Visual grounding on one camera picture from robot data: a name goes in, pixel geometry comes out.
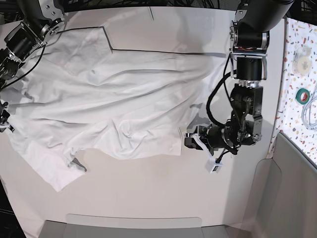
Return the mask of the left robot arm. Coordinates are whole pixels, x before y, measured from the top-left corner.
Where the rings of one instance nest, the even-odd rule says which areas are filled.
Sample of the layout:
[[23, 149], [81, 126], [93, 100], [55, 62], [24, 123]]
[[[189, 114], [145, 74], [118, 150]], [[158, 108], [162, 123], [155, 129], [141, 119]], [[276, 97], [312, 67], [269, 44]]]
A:
[[[224, 72], [206, 103], [209, 126], [198, 126], [187, 133], [184, 145], [213, 153], [218, 149], [237, 154], [241, 146], [256, 144], [262, 138], [262, 80], [267, 79], [266, 53], [270, 30], [284, 17], [292, 0], [243, 0], [230, 24], [230, 53], [226, 61], [230, 72]], [[231, 118], [221, 123], [211, 112], [211, 102], [226, 80], [238, 82], [228, 94]]]

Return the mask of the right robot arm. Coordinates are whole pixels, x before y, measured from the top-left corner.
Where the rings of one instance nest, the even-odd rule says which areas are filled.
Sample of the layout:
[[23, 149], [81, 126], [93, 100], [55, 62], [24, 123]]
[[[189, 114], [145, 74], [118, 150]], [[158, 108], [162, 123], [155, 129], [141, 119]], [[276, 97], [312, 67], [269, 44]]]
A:
[[15, 79], [18, 70], [38, 49], [45, 50], [48, 41], [64, 24], [61, 0], [18, 0], [24, 19], [4, 39], [6, 48], [0, 50], [0, 89], [27, 76]]

